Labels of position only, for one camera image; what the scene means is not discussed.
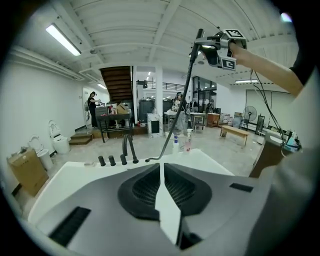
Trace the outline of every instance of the white toilet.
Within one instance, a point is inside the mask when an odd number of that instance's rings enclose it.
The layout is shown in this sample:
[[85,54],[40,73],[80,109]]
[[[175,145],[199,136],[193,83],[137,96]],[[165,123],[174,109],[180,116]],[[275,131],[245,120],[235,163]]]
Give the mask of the white toilet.
[[68,138],[61,135],[60,128],[53,120],[49,121],[49,134],[53,147],[58,154],[66,154],[70,151]]
[[38,158],[40,158],[43,167],[47,171],[50,170],[54,164],[49,155],[49,150],[45,149],[44,145],[41,144],[39,137],[37,135],[32,135],[28,144],[31,148],[34,148],[36,155]]

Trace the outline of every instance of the faucet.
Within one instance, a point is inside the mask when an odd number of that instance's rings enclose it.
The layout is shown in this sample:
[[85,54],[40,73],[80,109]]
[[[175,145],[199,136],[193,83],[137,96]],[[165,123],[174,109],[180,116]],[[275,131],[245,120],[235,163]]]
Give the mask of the faucet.
[[131,152],[132,152],[132,158],[133,158],[133,163],[137,164],[139,162],[139,160],[136,157],[136,153],[135,153],[135,149],[134,149],[134,144],[132,143],[132,135],[131,134],[126,134],[123,137],[122,140],[122,153],[123,155],[126,157],[128,155],[127,152],[127,140],[129,140],[130,143],[130,148],[131,148]]

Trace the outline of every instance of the black chair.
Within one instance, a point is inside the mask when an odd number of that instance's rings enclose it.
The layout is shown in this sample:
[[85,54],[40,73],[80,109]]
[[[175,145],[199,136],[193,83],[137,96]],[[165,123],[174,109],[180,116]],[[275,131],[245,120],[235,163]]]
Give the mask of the black chair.
[[248,125],[249,125],[249,120],[248,119],[242,119],[241,123],[239,125],[239,129],[245,129],[248,131]]

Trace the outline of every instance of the concrete floor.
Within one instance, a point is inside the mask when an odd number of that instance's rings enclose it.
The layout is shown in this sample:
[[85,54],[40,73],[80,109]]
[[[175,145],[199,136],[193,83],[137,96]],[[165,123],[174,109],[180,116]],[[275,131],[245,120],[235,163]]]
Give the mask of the concrete floor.
[[[192,134],[191,148],[202,150],[236,176],[248,177],[261,148],[261,145],[257,143],[257,138],[257,135],[251,133],[247,138],[246,146],[243,147],[243,139],[241,137],[228,133],[226,138],[222,138],[220,137],[220,128],[206,127],[205,130],[197,130],[196,134]],[[158,157],[165,140],[165,137],[148,138],[148,135],[146,134],[135,135],[133,137],[133,145],[137,158],[145,159],[149,157]],[[181,151],[183,150],[185,140],[185,137],[179,138]],[[172,143],[173,140],[171,139],[165,150],[165,155],[171,154]],[[105,143],[103,143],[101,138],[94,139],[87,145],[71,146],[71,150],[67,154],[56,154],[52,158],[54,166],[48,171],[49,180],[47,180],[37,196],[31,197],[23,189],[20,189],[16,195],[16,199],[22,209],[23,217],[28,217],[31,208],[41,194],[41,191],[66,162],[99,162],[98,156],[103,156],[105,161],[107,161],[108,156],[110,155],[113,155],[117,162],[120,161],[121,154],[122,138],[107,139]],[[130,150],[128,150],[126,159],[127,161],[132,161]]]

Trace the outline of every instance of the spray bottle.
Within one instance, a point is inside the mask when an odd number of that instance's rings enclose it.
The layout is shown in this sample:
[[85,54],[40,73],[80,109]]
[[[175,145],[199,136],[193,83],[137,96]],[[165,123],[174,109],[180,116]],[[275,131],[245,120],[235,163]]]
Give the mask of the spray bottle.
[[176,136],[176,135],[174,136],[174,141],[172,143],[172,146],[173,146],[172,154],[173,155],[178,154],[179,153],[179,142],[178,142],[178,136]]
[[191,150],[191,132],[192,132],[192,129],[187,129],[187,135],[186,135],[186,140],[184,144],[185,152],[190,152]]

